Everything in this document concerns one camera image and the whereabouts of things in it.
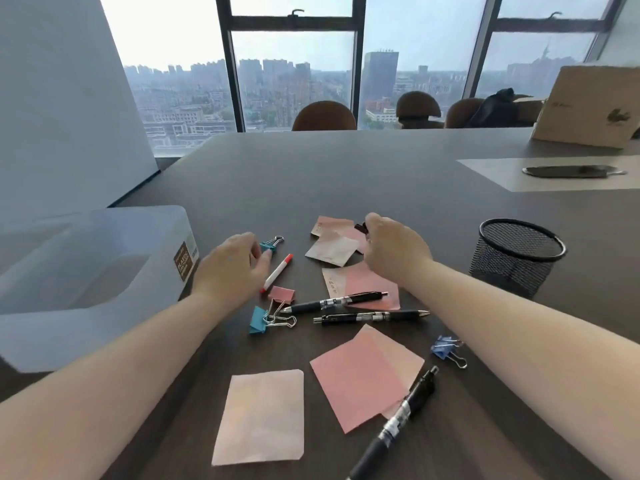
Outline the person's left hand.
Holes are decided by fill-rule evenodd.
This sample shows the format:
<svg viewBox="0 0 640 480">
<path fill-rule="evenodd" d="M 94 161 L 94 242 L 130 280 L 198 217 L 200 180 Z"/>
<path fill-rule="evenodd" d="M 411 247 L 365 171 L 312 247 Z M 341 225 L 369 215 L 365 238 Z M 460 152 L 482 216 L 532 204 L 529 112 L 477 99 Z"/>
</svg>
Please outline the person's left hand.
<svg viewBox="0 0 640 480">
<path fill-rule="evenodd" d="M 261 255 L 272 252 L 262 253 L 253 233 L 229 237 L 201 261 L 191 295 L 220 314 L 235 311 L 261 289 L 253 287 L 250 278 L 250 270 Z"/>
</svg>

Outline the person's right hand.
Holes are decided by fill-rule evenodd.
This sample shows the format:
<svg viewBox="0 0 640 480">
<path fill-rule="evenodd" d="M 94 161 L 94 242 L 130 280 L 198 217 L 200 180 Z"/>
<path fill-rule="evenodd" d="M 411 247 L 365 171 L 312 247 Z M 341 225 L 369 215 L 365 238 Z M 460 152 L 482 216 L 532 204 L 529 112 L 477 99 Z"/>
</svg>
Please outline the person's right hand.
<svg viewBox="0 0 640 480">
<path fill-rule="evenodd" d="M 432 254 L 427 243 L 416 231 L 389 217 L 386 218 L 389 219 L 387 265 L 384 268 L 369 268 L 399 287 L 413 290 L 424 281 L 425 272 L 434 263 Z"/>
</svg>

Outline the person's left forearm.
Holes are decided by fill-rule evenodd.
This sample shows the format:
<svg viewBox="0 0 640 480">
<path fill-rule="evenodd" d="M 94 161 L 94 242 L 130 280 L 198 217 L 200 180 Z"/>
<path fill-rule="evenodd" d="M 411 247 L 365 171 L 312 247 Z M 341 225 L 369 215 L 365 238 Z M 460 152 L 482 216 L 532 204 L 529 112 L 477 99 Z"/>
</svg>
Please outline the person's left forearm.
<svg viewBox="0 0 640 480">
<path fill-rule="evenodd" d="M 232 309 L 194 292 L 1 402 L 0 480 L 100 480 Z"/>
</svg>

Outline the person's right forearm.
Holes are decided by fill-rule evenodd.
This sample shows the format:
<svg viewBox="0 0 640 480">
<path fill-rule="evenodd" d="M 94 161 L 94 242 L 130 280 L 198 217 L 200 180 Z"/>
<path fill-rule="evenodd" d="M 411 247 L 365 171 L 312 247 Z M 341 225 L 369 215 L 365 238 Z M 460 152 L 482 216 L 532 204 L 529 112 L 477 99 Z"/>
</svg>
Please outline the person's right forearm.
<svg viewBox="0 0 640 480">
<path fill-rule="evenodd" d="M 640 477 L 640 344 L 430 259 L 407 289 L 549 427 L 612 479 Z"/>
</svg>

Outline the red and white marker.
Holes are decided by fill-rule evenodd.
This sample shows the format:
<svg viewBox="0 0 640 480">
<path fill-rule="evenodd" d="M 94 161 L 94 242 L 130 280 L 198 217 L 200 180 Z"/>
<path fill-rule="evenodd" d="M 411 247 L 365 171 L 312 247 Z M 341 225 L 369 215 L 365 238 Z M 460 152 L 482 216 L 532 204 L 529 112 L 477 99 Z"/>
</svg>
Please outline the red and white marker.
<svg viewBox="0 0 640 480">
<path fill-rule="evenodd" d="M 273 270 L 273 272 L 268 275 L 267 279 L 265 280 L 262 288 L 260 289 L 260 294 L 265 294 L 270 288 L 271 286 L 274 284 L 274 282 L 276 281 L 276 279 L 279 277 L 279 275 L 281 275 L 281 273 L 283 272 L 283 270 L 289 265 L 289 263 L 292 261 L 293 258 L 293 254 L 290 253 L 288 254 L 283 261 L 281 261 L 281 263 L 279 263 L 279 265 L 276 266 L 276 268 Z"/>
</svg>

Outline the pink binder clip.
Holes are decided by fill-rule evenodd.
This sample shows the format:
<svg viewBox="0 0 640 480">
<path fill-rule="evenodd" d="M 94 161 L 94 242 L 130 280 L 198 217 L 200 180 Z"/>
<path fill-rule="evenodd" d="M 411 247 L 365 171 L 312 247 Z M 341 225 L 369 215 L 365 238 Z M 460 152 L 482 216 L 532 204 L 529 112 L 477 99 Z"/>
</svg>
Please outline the pink binder clip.
<svg viewBox="0 0 640 480">
<path fill-rule="evenodd" d="M 295 291 L 282 287 L 273 286 L 268 293 L 269 309 L 268 316 L 274 317 L 283 312 L 283 309 L 292 305 Z"/>
</svg>

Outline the whitish pink sticky note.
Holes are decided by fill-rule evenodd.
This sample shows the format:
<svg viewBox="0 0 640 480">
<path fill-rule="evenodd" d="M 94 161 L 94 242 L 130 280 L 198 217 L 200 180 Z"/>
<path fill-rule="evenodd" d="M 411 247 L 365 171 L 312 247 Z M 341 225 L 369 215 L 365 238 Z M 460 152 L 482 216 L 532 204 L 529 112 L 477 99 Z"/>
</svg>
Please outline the whitish pink sticky note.
<svg viewBox="0 0 640 480">
<path fill-rule="evenodd" d="M 332 266 L 343 267 L 357 251 L 359 242 L 339 233 L 329 231 L 318 236 L 305 257 Z"/>
</svg>

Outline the small pink sticky note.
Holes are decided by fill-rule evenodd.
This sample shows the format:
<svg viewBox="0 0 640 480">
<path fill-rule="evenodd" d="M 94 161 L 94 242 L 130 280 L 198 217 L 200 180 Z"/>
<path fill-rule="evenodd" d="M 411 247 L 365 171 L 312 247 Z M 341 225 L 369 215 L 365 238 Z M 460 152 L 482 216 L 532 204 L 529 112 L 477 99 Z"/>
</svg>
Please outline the small pink sticky note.
<svg viewBox="0 0 640 480">
<path fill-rule="evenodd" d="M 328 231 L 336 232 L 349 239 L 366 241 L 365 233 L 356 227 L 356 222 L 352 219 L 319 216 L 310 233 L 319 237 Z"/>
</svg>

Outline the pink sticky note with writing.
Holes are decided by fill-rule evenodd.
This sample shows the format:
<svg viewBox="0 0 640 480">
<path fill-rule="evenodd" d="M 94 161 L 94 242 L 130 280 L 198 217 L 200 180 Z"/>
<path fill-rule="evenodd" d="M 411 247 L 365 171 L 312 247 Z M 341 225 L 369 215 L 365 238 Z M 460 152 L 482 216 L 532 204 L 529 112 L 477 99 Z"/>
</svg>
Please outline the pink sticky note with writing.
<svg viewBox="0 0 640 480">
<path fill-rule="evenodd" d="M 363 292 L 385 292 L 382 298 L 356 304 L 366 310 L 395 311 L 401 308 L 399 288 L 370 270 L 365 262 L 352 266 L 323 268 L 322 274 L 330 298 L 340 298 Z"/>
</svg>

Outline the large teal binder clip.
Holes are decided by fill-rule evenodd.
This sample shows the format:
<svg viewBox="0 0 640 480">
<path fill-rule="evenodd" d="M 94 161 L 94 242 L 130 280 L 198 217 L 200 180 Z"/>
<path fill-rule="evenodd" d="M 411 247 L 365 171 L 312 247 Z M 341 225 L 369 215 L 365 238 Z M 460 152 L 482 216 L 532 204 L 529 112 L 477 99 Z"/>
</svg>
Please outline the large teal binder clip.
<svg viewBox="0 0 640 480">
<path fill-rule="evenodd" d="M 293 328 L 297 325 L 297 318 L 295 316 L 279 319 L 276 317 L 272 321 L 267 321 L 267 311 L 256 306 L 254 307 L 252 318 L 249 325 L 250 335 L 262 335 L 269 329 L 276 327 L 281 328 Z"/>
</svg>

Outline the black gel pen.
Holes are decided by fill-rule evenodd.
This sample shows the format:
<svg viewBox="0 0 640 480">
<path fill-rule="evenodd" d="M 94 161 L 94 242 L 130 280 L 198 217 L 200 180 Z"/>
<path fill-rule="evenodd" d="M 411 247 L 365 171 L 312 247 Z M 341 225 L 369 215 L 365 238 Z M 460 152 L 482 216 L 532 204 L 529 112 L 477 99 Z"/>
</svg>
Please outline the black gel pen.
<svg viewBox="0 0 640 480">
<path fill-rule="evenodd" d="M 282 308 L 280 311 L 283 314 L 295 315 L 303 314 L 307 312 L 318 312 L 329 308 L 353 306 L 361 303 L 370 303 L 372 301 L 379 301 L 380 299 L 388 296 L 388 292 L 370 291 L 352 294 L 349 296 L 343 296 L 340 298 L 328 298 L 319 301 L 311 301 L 308 303 L 302 303 Z"/>
<path fill-rule="evenodd" d="M 329 314 L 312 319 L 314 324 L 322 326 L 334 324 L 346 324 L 356 322 L 404 322 L 417 321 L 430 316 L 428 310 L 396 310 L 396 311 L 375 311 L 361 313 Z"/>
<path fill-rule="evenodd" d="M 435 392 L 437 366 L 432 366 L 416 381 L 409 394 L 385 423 L 380 433 L 374 437 L 361 458 L 349 472 L 346 480 L 369 480 L 379 463 L 387 455 L 391 445 L 409 420 L 424 409 L 425 404 Z"/>
</svg>

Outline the blue binder clip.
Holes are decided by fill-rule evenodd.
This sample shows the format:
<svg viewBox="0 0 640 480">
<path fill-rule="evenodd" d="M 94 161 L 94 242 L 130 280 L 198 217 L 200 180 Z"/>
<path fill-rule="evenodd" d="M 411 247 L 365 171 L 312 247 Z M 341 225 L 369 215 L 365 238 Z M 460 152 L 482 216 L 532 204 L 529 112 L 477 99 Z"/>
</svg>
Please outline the blue binder clip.
<svg viewBox="0 0 640 480">
<path fill-rule="evenodd" d="M 464 345 L 465 343 L 458 338 L 441 335 L 431 346 L 431 352 L 439 359 L 443 361 L 450 361 L 460 370 L 465 370 L 468 368 L 467 360 L 456 353 L 456 350 Z"/>
</svg>

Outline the large pink sticky note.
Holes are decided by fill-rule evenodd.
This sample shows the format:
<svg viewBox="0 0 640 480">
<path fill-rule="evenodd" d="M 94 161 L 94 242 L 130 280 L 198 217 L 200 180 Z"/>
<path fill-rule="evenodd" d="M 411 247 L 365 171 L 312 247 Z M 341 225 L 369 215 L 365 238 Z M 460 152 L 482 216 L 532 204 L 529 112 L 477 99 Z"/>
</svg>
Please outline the large pink sticky note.
<svg viewBox="0 0 640 480">
<path fill-rule="evenodd" d="M 344 433 L 377 415 L 389 419 L 425 359 L 366 324 L 351 340 L 310 361 Z"/>
</svg>

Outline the brown office chair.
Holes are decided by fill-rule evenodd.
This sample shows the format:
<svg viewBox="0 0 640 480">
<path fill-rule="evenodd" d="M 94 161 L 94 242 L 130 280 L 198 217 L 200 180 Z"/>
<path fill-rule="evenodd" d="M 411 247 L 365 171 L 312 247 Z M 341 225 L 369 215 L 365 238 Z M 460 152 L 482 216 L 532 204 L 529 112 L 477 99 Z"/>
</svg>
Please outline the brown office chair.
<svg viewBox="0 0 640 480">
<path fill-rule="evenodd" d="M 293 132 L 356 130 L 356 119 L 351 110 L 339 103 L 323 100 L 308 104 L 298 113 Z"/>
<path fill-rule="evenodd" d="M 410 91 L 400 96 L 396 104 L 396 118 L 402 129 L 443 129 L 439 104 L 431 95 Z"/>
<path fill-rule="evenodd" d="M 453 103 L 445 116 L 444 128 L 504 127 L 504 122 L 492 113 L 493 103 L 486 103 L 487 99 L 491 98 L 463 98 Z"/>
</svg>

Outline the black mesh pen holder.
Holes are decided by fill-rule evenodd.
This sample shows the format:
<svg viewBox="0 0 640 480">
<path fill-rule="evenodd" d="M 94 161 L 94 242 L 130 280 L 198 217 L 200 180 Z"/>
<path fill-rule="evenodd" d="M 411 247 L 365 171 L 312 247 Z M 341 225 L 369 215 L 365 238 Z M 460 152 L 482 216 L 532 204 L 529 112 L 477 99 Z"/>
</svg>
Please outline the black mesh pen holder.
<svg viewBox="0 0 640 480">
<path fill-rule="evenodd" d="M 487 219 L 479 226 L 468 273 L 531 300 L 566 253 L 565 243 L 540 225 L 506 217 Z"/>
</svg>

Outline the pale pink sticky note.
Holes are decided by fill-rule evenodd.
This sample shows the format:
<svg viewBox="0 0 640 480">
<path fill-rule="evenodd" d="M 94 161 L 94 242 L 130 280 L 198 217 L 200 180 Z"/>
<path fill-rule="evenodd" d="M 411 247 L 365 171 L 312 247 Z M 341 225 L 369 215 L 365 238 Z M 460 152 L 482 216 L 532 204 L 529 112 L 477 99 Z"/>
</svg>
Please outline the pale pink sticky note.
<svg viewBox="0 0 640 480">
<path fill-rule="evenodd" d="M 303 392 L 299 369 L 233 375 L 211 465 L 300 460 L 305 451 Z"/>
</svg>

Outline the black jacket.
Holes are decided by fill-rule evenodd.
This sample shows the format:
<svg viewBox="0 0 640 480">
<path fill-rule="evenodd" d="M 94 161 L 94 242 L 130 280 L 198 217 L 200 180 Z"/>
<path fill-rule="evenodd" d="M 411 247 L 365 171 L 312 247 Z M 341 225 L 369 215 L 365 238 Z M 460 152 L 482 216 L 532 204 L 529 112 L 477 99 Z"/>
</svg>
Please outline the black jacket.
<svg viewBox="0 0 640 480">
<path fill-rule="evenodd" d="M 520 119 L 513 88 L 504 88 L 485 98 L 463 128 L 526 127 Z"/>
</svg>

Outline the clear plastic storage box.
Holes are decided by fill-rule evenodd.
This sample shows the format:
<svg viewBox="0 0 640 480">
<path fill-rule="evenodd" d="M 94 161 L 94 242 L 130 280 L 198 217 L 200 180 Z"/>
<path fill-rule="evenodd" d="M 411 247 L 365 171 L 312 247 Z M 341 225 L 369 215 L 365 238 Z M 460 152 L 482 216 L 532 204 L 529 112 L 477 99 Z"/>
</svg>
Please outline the clear plastic storage box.
<svg viewBox="0 0 640 480">
<path fill-rule="evenodd" d="M 63 368 L 176 303 L 198 259 L 175 205 L 0 224 L 0 358 Z"/>
</svg>

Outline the small cardboard box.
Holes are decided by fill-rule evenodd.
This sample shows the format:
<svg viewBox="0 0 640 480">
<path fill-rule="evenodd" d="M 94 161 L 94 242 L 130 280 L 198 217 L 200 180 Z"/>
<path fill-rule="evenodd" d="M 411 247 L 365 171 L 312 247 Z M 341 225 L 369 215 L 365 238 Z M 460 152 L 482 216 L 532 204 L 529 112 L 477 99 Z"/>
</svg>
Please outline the small cardboard box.
<svg viewBox="0 0 640 480">
<path fill-rule="evenodd" d="M 517 124 L 524 127 L 534 126 L 546 101 L 546 97 L 515 94 L 513 103 L 516 104 L 517 108 Z"/>
</svg>

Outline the black flat pouch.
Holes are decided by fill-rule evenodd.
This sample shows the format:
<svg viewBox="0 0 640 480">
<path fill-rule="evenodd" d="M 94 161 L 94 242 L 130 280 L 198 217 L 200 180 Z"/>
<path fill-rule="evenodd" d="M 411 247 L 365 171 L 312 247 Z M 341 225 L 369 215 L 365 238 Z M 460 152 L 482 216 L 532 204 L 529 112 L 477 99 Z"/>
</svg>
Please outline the black flat pouch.
<svg viewBox="0 0 640 480">
<path fill-rule="evenodd" d="M 522 172 L 543 179 L 606 179 L 628 174 L 624 169 L 608 165 L 532 166 L 523 168 Z"/>
</svg>

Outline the large cardboard box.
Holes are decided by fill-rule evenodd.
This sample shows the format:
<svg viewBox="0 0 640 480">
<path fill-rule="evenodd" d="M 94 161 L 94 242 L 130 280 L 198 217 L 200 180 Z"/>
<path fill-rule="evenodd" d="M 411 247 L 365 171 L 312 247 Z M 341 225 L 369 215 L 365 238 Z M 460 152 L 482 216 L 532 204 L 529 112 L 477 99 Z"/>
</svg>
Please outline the large cardboard box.
<svg viewBox="0 0 640 480">
<path fill-rule="evenodd" d="M 531 138 L 621 150 L 638 128 L 640 66 L 564 66 Z"/>
</svg>

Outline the black window frame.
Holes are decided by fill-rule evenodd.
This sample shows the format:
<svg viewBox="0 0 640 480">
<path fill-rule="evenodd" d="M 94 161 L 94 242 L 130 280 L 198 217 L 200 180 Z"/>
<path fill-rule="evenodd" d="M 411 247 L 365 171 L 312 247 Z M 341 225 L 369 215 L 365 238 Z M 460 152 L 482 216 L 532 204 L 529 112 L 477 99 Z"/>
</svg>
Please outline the black window frame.
<svg viewBox="0 0 640 480">
<path fill-rule="evenodd" d="M 350 16 L 300 16 L 302 9 L 295 9 L 285 16 L 233 15 L 230 0 L 215 0 L 221 41 L 225 56 L 230 97 L 234 110 L 236 130 L 246 131 L 241 104 L 241 90 L 234 53 L 233 32 L 346 32 L 353 33 L 353 63 L 350 108 L 355 119 L 359 116 L 359 99 L 364 60 L 364 29 L 366 0 L 351 0 Z M 546 18 L 505 17 L 500 15 L 503 0 L 486 0 L 472 52 L 463 96 L 476 94 L 484 68 L 486 55 L 495 33 L 593 33 L 585 62 L 597 61 L 615 28 L 627 0 L 608 0 L 599 18 L 560 18 L 553 12 Z"/>
</svg>

